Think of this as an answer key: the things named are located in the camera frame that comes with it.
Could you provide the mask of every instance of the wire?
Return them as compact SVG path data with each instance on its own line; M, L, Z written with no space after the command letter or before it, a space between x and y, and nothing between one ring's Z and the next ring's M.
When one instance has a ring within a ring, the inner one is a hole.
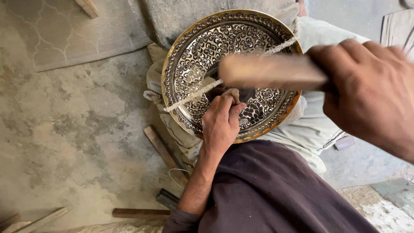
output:
M181 170L181 171L185 171L185 172L188 172L190 175L191 175L191 172L189 172L189 171L187 171L187 170L184 170L184 169L179 169L179 168L171 168L170 170L168 170L168 175L170 176L170 178L171 178L171 180L173 180L174 181L174 183L176 183L178 186L180 186L180 188L182 188L182 189L184 189L181 185L179 185L172 177L171 177L171 174L170 174L170 171L171 170Z

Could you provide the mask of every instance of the wooden plank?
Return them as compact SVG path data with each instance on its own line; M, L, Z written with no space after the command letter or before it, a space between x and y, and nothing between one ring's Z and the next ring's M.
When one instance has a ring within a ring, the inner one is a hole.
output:
M24 226L24 227L22 227L22 228L20 228L16 231L13 231L13 233L29 233L29 232L32 232L32 231L36 230L37 228L39 228L39 227L45 225L46 223L62 216L63 214L65 214L67 212L69 212L69 211L67 210L66 207L60 208L60 209L56 210L55 212L53 212L52 214L50 214L50 215L48 215L44 218L36 220L36 221L34 221L33 223L31 223L29 225L26 225L26 226Z
M112 211L114 218L142 218L152 220L166 220L171 214L171 210L160 209L123 209L115 208Z
M161 139L158 137L157 133L155 132L153 126L148 126L147 128L144 129L144 132L149 138L149 140L151 141L152 145L154 145L155 149L158 151L162 160L164 160L164 162L167 164L168 168L169 169L177 168L177 165L174 159L171 157L170 153L168 153Z
M155 147L155 149L160 154L161 158L164 160L164 162L167 164L167 166L171 168L179 168L179 169L185 169L178 159L174 156L174 154L169 150L169 148L166 146L164 141L161 139L157 131L154 129L152 125L148 126L144 129L145 134L148 136L149 140L151 141L152 145ZM188 172L182 171L185 178L188 180L190 178Z
M9 218L0 220L0 232L2 232L4 229L8 228L10 225L17 222L20 219L20 215L17 213L13 213L11 215L12 216Z
M82 7L83 11L85 11L91 19L98 17L98 9L93 0L75 0L75 2Z

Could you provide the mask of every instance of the hand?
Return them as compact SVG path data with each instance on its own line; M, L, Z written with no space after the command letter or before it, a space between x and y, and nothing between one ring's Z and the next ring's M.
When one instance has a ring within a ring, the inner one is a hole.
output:
M414 163L414 64L396 47L348 39L307 54L330 76L324 113L342 130Z
M201 119L204 139L201 151L213 157L217 164L236 139L240 131L238 115L246 108L245 103L232 106L230 91L216 96Z

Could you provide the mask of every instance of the right hand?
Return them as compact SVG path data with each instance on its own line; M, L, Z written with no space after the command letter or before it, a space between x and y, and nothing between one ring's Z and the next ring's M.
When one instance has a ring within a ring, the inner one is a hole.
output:
M414 64L397 47L348 39L307 54L329 75L323 111L345 132L414 163Z

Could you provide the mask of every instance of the wooden hammer handle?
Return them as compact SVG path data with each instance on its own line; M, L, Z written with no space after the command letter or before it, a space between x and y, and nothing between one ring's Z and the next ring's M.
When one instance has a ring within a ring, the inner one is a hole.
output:
M327 75L306 55L230 55L219 65L224 84L285 90L324 90Z

